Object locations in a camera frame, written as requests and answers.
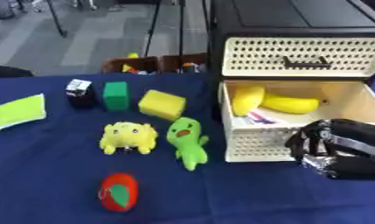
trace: red ball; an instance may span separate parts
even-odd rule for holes
[[[101,204],[113,212],[130,210],[135,205],[137,197],[138,184],[136,180],[131,175],[122,172],[106,177],[99,190]]]

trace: yellow sponge block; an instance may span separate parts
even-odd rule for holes
[[[151,89],[141,99],[138,107],[145,115],[174,121],[182,115],[185,103],[186,100],[183,97]]]

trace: gray carpet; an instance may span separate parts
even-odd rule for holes
[[[201,0],[188,0],[184,24],[184,52],[206,49],[205,22]],[[0,21],[0,65],[21,67],[36,75],[96,74],[101,63],[128,53],[143,54],[153,5],[126,5],[122,11],[108,12],[111,2],[100,1],[99,9],[74,9],[70,2],[54,0],[60,20],[68,31],[58,35],[45,3],[42,13],[26,7],[28,13]],[[165,3],[158,20],[149,55],[178,52],[177,6]]]

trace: chair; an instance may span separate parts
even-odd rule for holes
[[[0,66],[0,78],[33,77],[31,71],[11,66]]]

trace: banana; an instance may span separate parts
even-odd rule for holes
[[[251,109],[260,106],[264,95],[264,87],[237,87],[232,101],[233,113],[236,116],[247,116]]]
[[[266,93],[261,106],[290,114],[308,114],[319,107],[319,100]]]

